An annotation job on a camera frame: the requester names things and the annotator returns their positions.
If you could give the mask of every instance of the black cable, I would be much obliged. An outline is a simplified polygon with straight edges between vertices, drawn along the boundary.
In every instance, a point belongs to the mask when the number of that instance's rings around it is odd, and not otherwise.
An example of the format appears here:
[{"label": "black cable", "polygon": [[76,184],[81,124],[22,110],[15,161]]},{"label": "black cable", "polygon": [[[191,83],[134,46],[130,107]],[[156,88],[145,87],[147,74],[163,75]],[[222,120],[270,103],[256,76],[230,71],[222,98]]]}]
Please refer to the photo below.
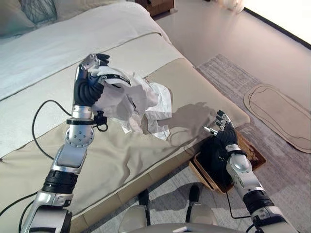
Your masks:
[{"label": "black cable", "polygon": [[250,215],[241,216],[241,217],[233,217],[233,215],[232,215],[232,210],[231,210],[231,204],[230,204],[230,201],[229,201],[228,192],[226,191],[225,194],[227,195],[227,200],[228,200],[228,204],[229,204],[230,214],[231,214],[231,217],[232,217],[233,219],[241,219],[241,218],[248,218],[248,217],[251,217]]},{"label": "black cable", "polygon": [[8,209],[10,209],[13,205],[15,205],[15,204],[19,203],[20,201],[25,200],[25,199],[27,199],[27,198],[29,198],[29,197],[32,197],[32,196],[34,196],[34,195],[36,195],[36,194],[37,194],[37,192],[32,193],[32,194],[30,194],[30,195],[28,195],[28,196],[25,196],[25,197],[23,197],[23,198],[20,198],[20,199],[14,201],[13,203],[9,204],[7,207],[5,207],[5,208],[0,212],[0,216],[3,215],[4,212],[7,211]]},{"label": "black cable", "polygon": [[245,232],[248,233],[253,228],[253,226],[254,224],[250,225]]},{"label": "black cable", "polygon": [[105,126],[106,126],[106,129],[104,129],[104,130],[101,130],[101,129],[98,127],[98,125],[96,125],[96,128],[98,129],[99,132],[106,132],[106,131],[108,130],[108,125],[105,124]]},{"label": "black cable", "polygon": [[39,107],[38,110],[36,111],[35,116],[34,116],[34,118],[33,118],[33,123],[32,123],[32,125],[31,125],[31,133],[32,133],[32,135],[33,135],[33,139],[34,139],[34,141],[35,141],[35,144],[36,144],[36,146],[39,148],[39,150],[40,150],[45,156],[47,156],[49,159],[54,160],[53,157],[49,156],[49,155],[39,146],[39,144],[38,144],[38,142],[37,142],[37,139],[36,139],[36,137],[35,137],[35,133],[34,133],[35,120],[36,120],[36,118],[37,118],[37,116],[38,116],[39,111],[41,110],[41,108],[42,108],[47,102],[53,102],[53,103],[57,104],[57,106],[60,107],[60,109],[63,110],[63,112],[66,113],[68,116],[71,116],[71,114],[70,114],[69,112],[67,112],[57,101],[54,101],[54,100],[47,100],[47,101],[44,101],[44,102],[40,105],[40,107]]},{"label": "black cable", "polygon": [[[223,179],[223,186],[224,186],[224,189],[226,189],[226,184],[225,184],[225,166],[224,166],[223,171],[222,171],[222,179]],[[226,191],[225,194],[226,194],[226,196],[227,196],[227,200],[228,200],[228,204],[229,204],[230,215],[231,215],[231,217],[232,217],[233,219],[241,219],[241,218],[248,218],[248,217],[251,217],[250,215],[248,215],[248,216],[234,217],[234,216],[232,215],[232,209],[231,209],[231,204],[230,204],[228,192]]]},{"label": "black cable", "polygon": [[21,214],[21,217],[20,217],[20,219],[19,219],[19,225],[18,225],[18,233],[21,232],[21,225],[22,225],[22,223],[23,223],[23,218],[24,218],[24,216],[25,216],[25,213],[26,213],[27,209],[29,208],[29,206],[32,205],[33,202],[34,202],[34,200],[33,200],[32,202],[30,202],[30,203],[25,207],[23,213]]}]

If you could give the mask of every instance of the woven basket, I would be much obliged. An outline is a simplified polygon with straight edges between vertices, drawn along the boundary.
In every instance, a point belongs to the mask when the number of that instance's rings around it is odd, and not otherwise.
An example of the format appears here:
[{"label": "woven basket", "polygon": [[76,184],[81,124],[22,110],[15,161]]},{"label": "woven basket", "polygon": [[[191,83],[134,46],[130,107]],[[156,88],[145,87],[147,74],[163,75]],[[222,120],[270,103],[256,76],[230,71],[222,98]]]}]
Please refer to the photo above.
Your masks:
[{"label": "woven basket", "polygon": [[[239,147],[246,152],[247,159],[251,162],[252,169],[256,170],[258,167],[263,165],[266,162],[266,159],[263,157],[263,155],[252,145],[250,144],[239,132],[237,132],[238,135],[238,144]],[[222,193],[225,193],[229,189],[233,187],[233,185],[229,185],[226,188],[223,187],[221,183],[218,183],[217,181],[213,180],[210,175],[208,174],[208,171],[206,171],[201,164],[196,159],[197,155],[193,159],[191,159],[189,166],[192,168],[192,170],[195,172],[196,176],[201,180],[201,182],[208,188],[216,191],[220,191]]]}]

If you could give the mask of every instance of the crumpled white fabric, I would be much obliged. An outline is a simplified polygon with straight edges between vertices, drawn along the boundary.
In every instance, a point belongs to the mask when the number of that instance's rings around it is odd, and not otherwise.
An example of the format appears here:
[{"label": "crumpled white fabric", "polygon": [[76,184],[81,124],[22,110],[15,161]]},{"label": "crumpled white fabric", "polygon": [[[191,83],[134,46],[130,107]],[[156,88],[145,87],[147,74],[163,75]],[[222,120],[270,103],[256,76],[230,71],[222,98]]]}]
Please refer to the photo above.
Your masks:
[{"label": "crumpled white fabric", "polygon": [[89,72],[92,77],[117,74],[131,82],[129,85],[120,79],[105,80],[104,92],[92,106],[94,114],[103,111],[104,116],[119,122],[125,133],[142,133],[141,120],[146,115],[148,131],[159,139],[167,139],[169,127],[157,122],[172,117],[171,94],[165,86],[147,83],[141,77],[111,67],[94,67]]}]

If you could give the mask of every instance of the pillow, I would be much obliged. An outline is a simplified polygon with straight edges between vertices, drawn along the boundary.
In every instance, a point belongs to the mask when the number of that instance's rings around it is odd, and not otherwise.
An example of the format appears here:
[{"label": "pillow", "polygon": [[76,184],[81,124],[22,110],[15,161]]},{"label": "pillow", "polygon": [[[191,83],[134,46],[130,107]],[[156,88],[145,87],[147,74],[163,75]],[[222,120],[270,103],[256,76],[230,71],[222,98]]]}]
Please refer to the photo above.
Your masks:
[{"label": "pillow", "polygon": [[18,0],[0,0],[0,36],[23,34],[35,25],[22,12]]},{"label": "pillow", "polygon": [[57,20],[72,18],[89,9],[125,0],[54,0]]},{"label": "pillow", "polygon": [[53,0],[21,0],[21,8],[35,24],[55,21],[57,18]]}]

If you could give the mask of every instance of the robotic arm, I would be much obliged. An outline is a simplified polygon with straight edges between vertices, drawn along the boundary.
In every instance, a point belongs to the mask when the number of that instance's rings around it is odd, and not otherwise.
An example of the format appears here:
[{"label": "robotic arm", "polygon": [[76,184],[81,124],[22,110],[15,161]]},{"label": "robotic arm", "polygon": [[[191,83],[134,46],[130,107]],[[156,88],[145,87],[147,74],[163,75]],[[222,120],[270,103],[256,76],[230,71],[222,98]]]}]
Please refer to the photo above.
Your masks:
[{"label": "robotic arm", "polygon": [[230,118],[223,111],[218,111],[216,118],[216,124],[221,131],[218,132],[207,127],[204,129],[216,136],[225,146],[229,155],[226,170],[245,203],[258,232],[297,233],[281,210],[271,201],[253,173],[246,153],[238,146],[238,137]]},{"label": "robotic arm", "polygon": [[64,207],[71,204],[87,147],[94,140],[92,125],[106,123],[106,118],[101,114],[91,119],[91,107],[103,92],[104,77],[90,82],[87,70],[92,66],[106,65],[108,58],[104,54],[91,54],[77,67],[72,117],[67,120],[69,129],[65,133],[65,144],[58,150],[43,187],[36,195],[22,233],[67,233],[70,230],[72,213]]}]

